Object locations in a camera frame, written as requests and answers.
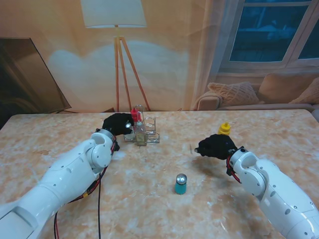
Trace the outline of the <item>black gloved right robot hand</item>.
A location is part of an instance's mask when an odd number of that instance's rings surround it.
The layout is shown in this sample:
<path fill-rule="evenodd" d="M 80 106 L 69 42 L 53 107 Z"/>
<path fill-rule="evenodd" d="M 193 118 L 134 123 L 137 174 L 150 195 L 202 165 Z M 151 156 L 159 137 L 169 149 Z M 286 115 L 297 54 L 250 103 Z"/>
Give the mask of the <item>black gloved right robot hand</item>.
<path fill-rule="evenodd" d="M 228 135 L 213 134 L 210 137 L 200 141 L 195 152 L 201 156 L 215 157 L 225 160 L 232 155 L 238 148 Z"/>

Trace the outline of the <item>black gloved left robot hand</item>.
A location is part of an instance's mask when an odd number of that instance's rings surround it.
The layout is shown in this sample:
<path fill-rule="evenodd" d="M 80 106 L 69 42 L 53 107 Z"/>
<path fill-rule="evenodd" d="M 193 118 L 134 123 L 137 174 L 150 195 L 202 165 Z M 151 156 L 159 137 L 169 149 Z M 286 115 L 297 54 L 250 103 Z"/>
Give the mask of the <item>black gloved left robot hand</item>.
<path fill-rule="evenodd" d="M 132 130 L 126 127 L 127 123 L 134 125 L 131 114 L 115 113 L 104 120 L 102 129 L 109 131 L 114 136 L 131 134 Z"/>

